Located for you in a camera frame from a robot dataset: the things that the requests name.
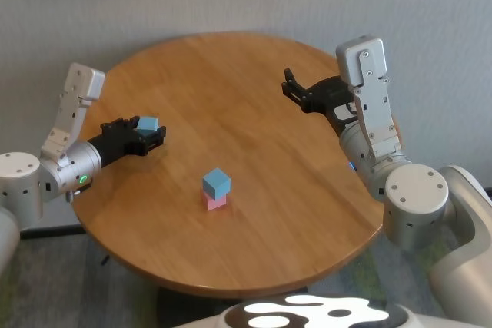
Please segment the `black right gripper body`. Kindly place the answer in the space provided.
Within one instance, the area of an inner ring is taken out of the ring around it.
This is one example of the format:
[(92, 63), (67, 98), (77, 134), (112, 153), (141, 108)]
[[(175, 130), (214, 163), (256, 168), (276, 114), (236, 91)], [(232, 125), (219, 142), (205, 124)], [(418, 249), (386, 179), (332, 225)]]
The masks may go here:
[(301, 94), (301, 110), (324, 115), (335, 134), (340, 137), (345, 128), (357, 121), (354, 98), (339, 76), (326, 78)]

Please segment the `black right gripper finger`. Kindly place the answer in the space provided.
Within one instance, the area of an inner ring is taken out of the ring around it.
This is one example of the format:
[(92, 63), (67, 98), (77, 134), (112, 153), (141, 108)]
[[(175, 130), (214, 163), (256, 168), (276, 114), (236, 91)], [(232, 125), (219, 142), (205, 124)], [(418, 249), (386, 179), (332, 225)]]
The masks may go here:
[(307, 90), (297, 83), (290, 68), (284, 70), (283, 92), (284, 93), (305, 93)]
[(304, 93), (284, 93), (283, 92), (283, 83), (281, 84), (281, 89), (282, 89), (282, 93), (284, 96), (286, 96), (291, 101), (293, 101), (296, 105), (298, 105), (302, 111), (305, 111), (305, 101), (304, 101), (305, 95), (304, 95)]

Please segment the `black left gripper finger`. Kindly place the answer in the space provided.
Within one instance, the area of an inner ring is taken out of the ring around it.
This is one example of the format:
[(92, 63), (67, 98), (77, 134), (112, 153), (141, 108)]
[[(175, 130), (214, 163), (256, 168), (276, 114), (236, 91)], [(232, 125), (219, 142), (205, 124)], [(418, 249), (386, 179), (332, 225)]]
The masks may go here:
[(137, 129), (138, 132), (138, 155), (146, 156), (150, 151), (162, 146), (165, 142), (167, 129), (160, 126), (156, 130)]
[(115, 131), (131, 131), (134, 130), (140, 121), (139, 116), (133, 116), (130, 118), (118, 118), (114, 121)]

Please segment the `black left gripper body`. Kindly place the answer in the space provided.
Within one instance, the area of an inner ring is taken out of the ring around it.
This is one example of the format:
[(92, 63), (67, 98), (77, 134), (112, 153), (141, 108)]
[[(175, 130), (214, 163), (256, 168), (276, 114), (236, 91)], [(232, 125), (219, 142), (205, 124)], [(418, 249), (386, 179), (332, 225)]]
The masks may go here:
[(101, 133), (88, 140), (101, 159), (101, 166), (109, 164), (128, 155), (138, 155), (138, 132), (115, 131), (114, 121), (101, 124)]

